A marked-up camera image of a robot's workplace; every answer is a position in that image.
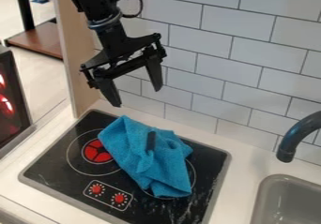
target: black cooktop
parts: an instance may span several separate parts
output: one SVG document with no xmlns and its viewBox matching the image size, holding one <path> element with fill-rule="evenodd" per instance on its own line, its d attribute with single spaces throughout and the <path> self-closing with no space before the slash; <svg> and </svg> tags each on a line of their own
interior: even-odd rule
<svg viewBox="0 0 321 224">
<path fill-rule="evenodd" d="M 182 140 L 193 149 L 186 160 L 192 194 L 180 199 L 155 198 L 118 167 L 97 139 L 115 119 L 103 112 L 89 112 L 27 167 L 20 180 L 112 223 L 204 223 L 227 155 Z"/>
</svg>

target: blue towel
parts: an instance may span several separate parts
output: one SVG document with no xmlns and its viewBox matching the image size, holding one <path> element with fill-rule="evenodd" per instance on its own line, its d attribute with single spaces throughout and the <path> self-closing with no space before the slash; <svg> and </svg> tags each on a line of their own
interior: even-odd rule
<svg viewBox="0 0 321 224">
<path fill-rule="evenodd" d="M 155 145 L 147 141 L 152 133 Z M 156 197 L 191 195 L 185 158 L 192 149 L 173 131 L 161 130 L 121 116 L 99 134 L 106 150 L 143 190 Z"/>
</svg>

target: red heating element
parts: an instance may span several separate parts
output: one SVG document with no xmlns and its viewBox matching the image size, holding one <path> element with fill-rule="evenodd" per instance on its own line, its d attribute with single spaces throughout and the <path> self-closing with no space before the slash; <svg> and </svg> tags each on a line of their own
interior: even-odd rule
<svg viewBox="0 0 321 224">
<path fill-rule="evenodd" d="M 6 88 L 6 82 L 4 76 L 0 73 L 0 88 Z"/>
<path fill-rule="evenodd" d="M 99 140 L 94 140 L 84 147 L 84 157 L 90 162 L 102 164 L 113 160 Z"/>
<path fill-rule="evenodd" d="M 11 117 L 14 114 L 14 109 L 11 102 L 4 96 L 0 94 L 0 112 L 6 116 Z"/>
</svg>

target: dark gray faucet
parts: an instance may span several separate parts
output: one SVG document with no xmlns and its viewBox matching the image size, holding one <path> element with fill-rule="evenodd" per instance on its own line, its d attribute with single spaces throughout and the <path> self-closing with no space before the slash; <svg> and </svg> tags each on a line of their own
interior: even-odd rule
<svg viewBox="0 0 321 224">
<path fill-rule="evenodd" d="M 299 143 L 309 134 L 321 128 L 321 112 L 316 112 L 292 126 L 285 134 L 277 153 L 282 162 L 291 162 Z"/>
</svg>

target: cable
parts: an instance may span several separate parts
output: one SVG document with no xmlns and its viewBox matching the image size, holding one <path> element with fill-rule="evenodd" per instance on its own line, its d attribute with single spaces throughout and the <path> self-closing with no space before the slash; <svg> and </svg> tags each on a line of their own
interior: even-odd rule
<svg viewBox="0 0 321 224">
<path fill-rule="evenodd" d="M 139 0 L 140 2 L 140 8 L 137 14 L 123 14 L 124 18 L 137 18 L 143 11 L 144 8 L 144 1 L 143 0 Z"/>
</svg>

